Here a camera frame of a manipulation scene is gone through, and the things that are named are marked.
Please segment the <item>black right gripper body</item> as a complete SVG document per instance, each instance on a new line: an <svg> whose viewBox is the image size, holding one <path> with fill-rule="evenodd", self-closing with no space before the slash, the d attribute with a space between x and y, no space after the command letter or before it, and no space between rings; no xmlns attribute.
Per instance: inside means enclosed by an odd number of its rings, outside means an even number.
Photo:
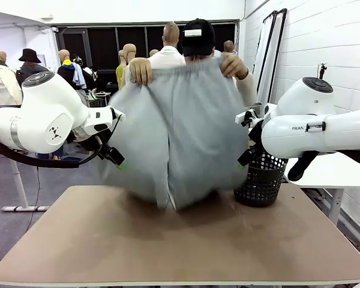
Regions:
<svg viewBox="0 0 360 288"><path fill-rule="evenodd" d="M262 130L263 130L262 124L263 124L262 121L259 121L258 123L256 123L248 134L249 138L254 143L248 149L248 154L251 157L261 156L264 151L262 138L261 138Z"/></svg>

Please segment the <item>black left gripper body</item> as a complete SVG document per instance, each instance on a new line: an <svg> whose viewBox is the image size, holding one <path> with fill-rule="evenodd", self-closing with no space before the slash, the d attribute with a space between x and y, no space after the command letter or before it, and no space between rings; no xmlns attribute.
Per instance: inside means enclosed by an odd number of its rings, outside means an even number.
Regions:
<svg viewBox="0 0 360 288"><path fill-rule="evenodd" d="M90 159L99 157L103 160L106 158L106 146L108 146L107 143L109 139L109 134L96 134L86 140L80 141L79 145L87 152L91 152L89 156Z"/></svg>

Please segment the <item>person's left hand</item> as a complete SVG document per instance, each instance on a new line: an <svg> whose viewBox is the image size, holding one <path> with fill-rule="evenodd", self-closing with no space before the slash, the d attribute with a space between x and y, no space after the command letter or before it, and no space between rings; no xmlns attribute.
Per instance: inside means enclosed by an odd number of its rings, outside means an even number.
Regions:
<svg viewBox="0 0 360 288"><path fill-rule="evenodd" d="M248 76L248 67L244 64L242 59L234 54L224 52L222 54L223 62L221 65L221 72L226 77L237 77L239 80L243 80Z"/></svg>

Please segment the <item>person's right hand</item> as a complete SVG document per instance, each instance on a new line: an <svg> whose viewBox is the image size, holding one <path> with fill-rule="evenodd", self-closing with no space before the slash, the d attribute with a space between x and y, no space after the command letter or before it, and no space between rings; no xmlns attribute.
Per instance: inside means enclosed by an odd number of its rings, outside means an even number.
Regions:
<svg viewBox="0 0 360 288"><path fill-rule="evenodd" d="M128 79L140 85L147 85L152 81L152 67L148 58L133 58L128 65Z"/></svg>

